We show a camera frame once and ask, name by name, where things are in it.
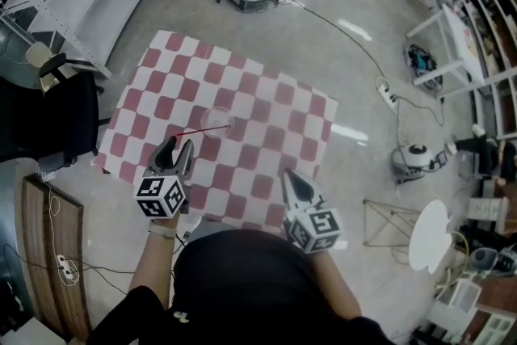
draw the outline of yellow cable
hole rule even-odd
[[[451,282],[446,282],[445,284],[436,284],[435,286],[437,288],[448,288],[449,286],[453,286],[454,283],[456,283],[458,281],[458,279],[461,277],[461,275],[463,275],[463,273],[467,269],[467,265],[469,264],[469,256],[470,256],[469,242],[467,242],[467,239],[465,238],[465,236],[463,234],[461,234],[460,232],[452,231],[452,232],[450,232],[450,234],[455,234],[456,236],[459,236],[463,240],[463,243],[465,244],[465,254],[467,255],[467,257],[463,263],[463,268],[461,269],[461,272],[458,274],[458,276]]]

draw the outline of transparent plastic cup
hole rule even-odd
[[[201,128],[217,128],[227,126],[227,128],[212,129],[203,131],[203,134],[210,138],[226,138],[235,125],[235,120],[230,115],[229,110],[224,107],[213,107],[208,109],[201,116]]]

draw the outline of office chair armrest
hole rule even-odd
[[[67,164],[69,163],[66,162],[65,153],[62,151],[47,155],[38,160],[40,170],[45,172],[59,170],[60,168],[67,166]]]
[[[58,53],[46,61],[40,69],[40,78],[52,74],[59,82],[66,81],[66,76],[61,73],[59,68],[66,63],[66,54]]]

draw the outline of wristwatch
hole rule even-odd
[[[174,239],[176,237],[177,229],[169,229],[168,227],[164,227],[162,225],[157,225],[154,220],[149,221],[149,232],[158,234],[163,238],[171,238]]]

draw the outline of white cube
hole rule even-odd
[[[336,208],[309,208],[299,212],[288,222],[289,236],[305,253],[330,249],[341,234],[341,223]]]
[[[144,177],[132,195],[147,217],[172,218],[187,198],[177,175]]]

